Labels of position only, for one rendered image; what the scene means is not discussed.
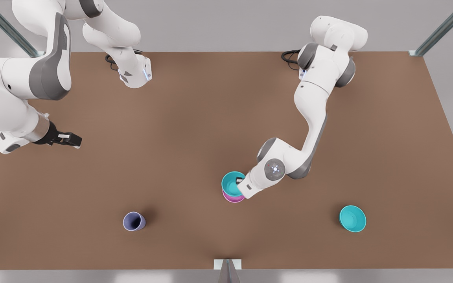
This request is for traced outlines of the teal bowl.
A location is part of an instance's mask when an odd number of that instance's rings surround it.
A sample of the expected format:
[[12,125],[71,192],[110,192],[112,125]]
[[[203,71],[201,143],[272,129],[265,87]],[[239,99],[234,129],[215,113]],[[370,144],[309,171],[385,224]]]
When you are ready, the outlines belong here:
[[242,181],[245,177],[243,173],[238,171],[228,172],[221,181],[222,190],[229,197],[241,197],[242,193],[238,188],[237,180],[240,179]]
[[357,233],[365,229],[367,219],[361,208],[347,205],[339,213],[339,222],[347,231]]

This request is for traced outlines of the pink bowl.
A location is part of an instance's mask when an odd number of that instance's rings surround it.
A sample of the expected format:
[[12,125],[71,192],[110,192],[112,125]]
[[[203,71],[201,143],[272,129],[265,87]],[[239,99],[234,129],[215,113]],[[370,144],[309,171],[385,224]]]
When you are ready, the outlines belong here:
[[238,203],[238,202],[241,202],[245,199],[245,197],[243,195],[240,195],[240,196],[237,196],[237,197],[232,197],[230,195],[228,195],[227,193],[225,193],[224,191],[222,191],[222,194],[223,194],[223,197],[225,197],[225,199],[231,203]]

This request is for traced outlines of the purple cup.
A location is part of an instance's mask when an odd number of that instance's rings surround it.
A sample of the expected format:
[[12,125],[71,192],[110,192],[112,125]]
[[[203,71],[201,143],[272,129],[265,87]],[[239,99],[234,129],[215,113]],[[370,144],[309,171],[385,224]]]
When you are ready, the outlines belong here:
[[124,216],[123,227],[128,231],[138,231],[146,226],[146,219],[138,212],[132,211]]

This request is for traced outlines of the silver frame post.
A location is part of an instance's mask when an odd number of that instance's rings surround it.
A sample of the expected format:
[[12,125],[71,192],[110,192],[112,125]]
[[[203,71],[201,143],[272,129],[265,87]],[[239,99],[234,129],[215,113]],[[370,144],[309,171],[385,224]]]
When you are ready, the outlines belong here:
[[43,56],[45,54],[44,51],[37,51],[30,42],[25,39],[25,37],[20,34],[19,31],[15,29],[15,27],[8,22],[8,20],[0,13],[0,29],[9,36],[11,40],[16,43],[28,56],[32,58],[36,58],[39,56]]
[[453,12],[433,31],[433,33],[424,40],[424,42],[416,49],[409,50],[410,56],[422,57],[431,50],[449,31],[453,29]]
[[219,283],[241,283],[238,270],[241,270],[241,259],[215,259],[214,270],[220,270]]

